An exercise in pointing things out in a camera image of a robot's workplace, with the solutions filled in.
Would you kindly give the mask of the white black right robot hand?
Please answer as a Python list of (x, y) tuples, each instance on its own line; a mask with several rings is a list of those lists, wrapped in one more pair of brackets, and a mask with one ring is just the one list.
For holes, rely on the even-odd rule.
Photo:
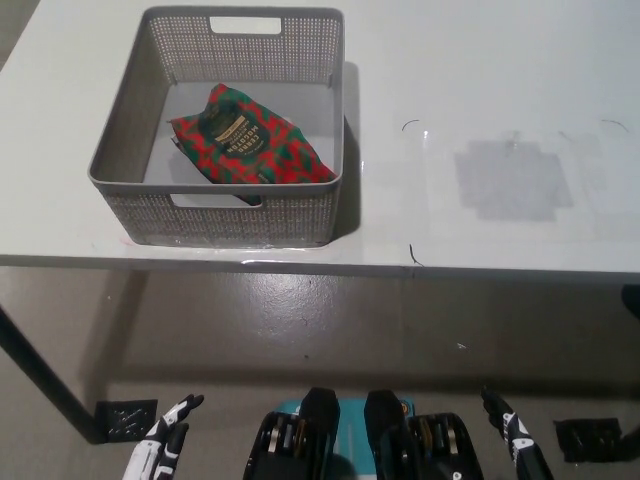
[(514, 409), (495, 391), (483, 387), (483, 407), (491, 425), (504, 440), (519, 480), (553, 480), (541, 448)]

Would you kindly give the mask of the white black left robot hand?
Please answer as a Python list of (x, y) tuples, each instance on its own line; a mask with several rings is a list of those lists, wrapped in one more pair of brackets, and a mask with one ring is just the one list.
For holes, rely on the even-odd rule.
[(123, 480), (172, 480), (189, 424), (185, 419), (204, 401), (190, 394), (162, 415), (134, 447)]

